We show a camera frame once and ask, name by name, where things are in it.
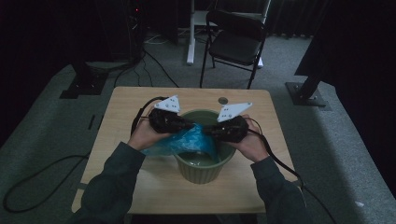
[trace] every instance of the green ceramic pot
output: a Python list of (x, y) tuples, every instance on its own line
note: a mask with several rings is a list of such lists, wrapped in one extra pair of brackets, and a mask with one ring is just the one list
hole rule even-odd
[[(192, 110), (181, 115), (185, 119), (192, 119), (202, 125), (216, 124), (218, 116), (219, 113), (204, 109)], [(223, 165), (235, 153), (235, 148), (220, 141), (215, 141), (215, 145), (219, 161), (213, 161), (206, 154), (194, 152), (184, 152), (175, 155), (178, 168), (187, 180), (194, 184), (206, 184), (218, 177)]]

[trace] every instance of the wooden table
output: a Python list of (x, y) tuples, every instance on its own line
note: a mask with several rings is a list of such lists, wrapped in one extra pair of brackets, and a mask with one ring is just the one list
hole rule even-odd
[[(94, 176), (99, 175), (106, 159), (118, 143), (128, 141), (131, 124), (139, 108), (154, 97), (173, 95), (178, 96), (181, 106), (180, 114), (193, 109), (211, 109), (220, 112), (221, 105), (218, 102), (220, 97), (227, 98), (228, 104), (253, 103), (253, 106), (243, 114), (249, 114), (251, 118), (260, 123), (263, 134), (267, 137), (274, 153), (285, 164), (293, 168), (268, 91), (117, 87), (111, 96), (81, 183), (88, 184)], [(242, 214), (265, 212), (250, 164), (251, 161), (236, 151), (232, 159), (223, 166), (217, 179), (204, 185), (196, 185), (184, 179), (180, 174), (173, 156), (146, 157), (137, 176), (134, 201), (129, 213)], [(283, 168), (280, 170), (289, 181), (297, 180), (294, 175)], [(83, 189), (78, 189), (72, 204), (73, 212), (80, 208), (82, 193)]]

